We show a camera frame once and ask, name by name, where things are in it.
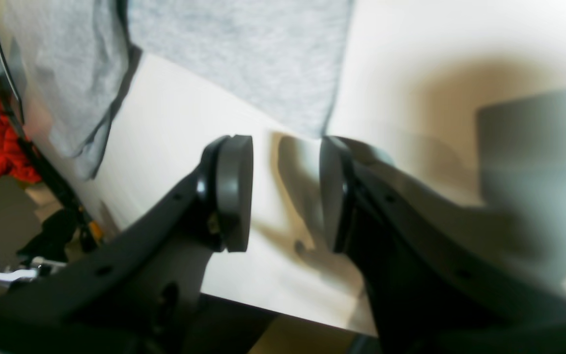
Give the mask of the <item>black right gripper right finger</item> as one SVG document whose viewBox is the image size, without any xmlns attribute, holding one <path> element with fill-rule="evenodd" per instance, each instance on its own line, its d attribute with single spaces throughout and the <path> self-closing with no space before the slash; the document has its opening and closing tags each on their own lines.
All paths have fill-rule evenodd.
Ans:
<svg viewBox="0 0 566 354">
<path fill-rule="evenodd" d="M 321 139 L 324 237 L 362 274 L 385 354 L 566 354 L 566 299 L 505 275 Z"/>
</svg>

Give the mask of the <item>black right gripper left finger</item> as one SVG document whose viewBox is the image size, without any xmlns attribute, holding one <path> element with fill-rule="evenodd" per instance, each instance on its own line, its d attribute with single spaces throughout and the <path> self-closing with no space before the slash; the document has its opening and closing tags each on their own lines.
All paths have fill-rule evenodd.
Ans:
<svg viewBox="0 0 566 354">
<path fill-rule="evenodd" d="M 193 172 L 110 244 L 0 296 L 2 354 L 208 354 L 230 336 L 201 307 L 207 264 L 249 245 L 254 148 L 211 142 Z"/>
</svg>

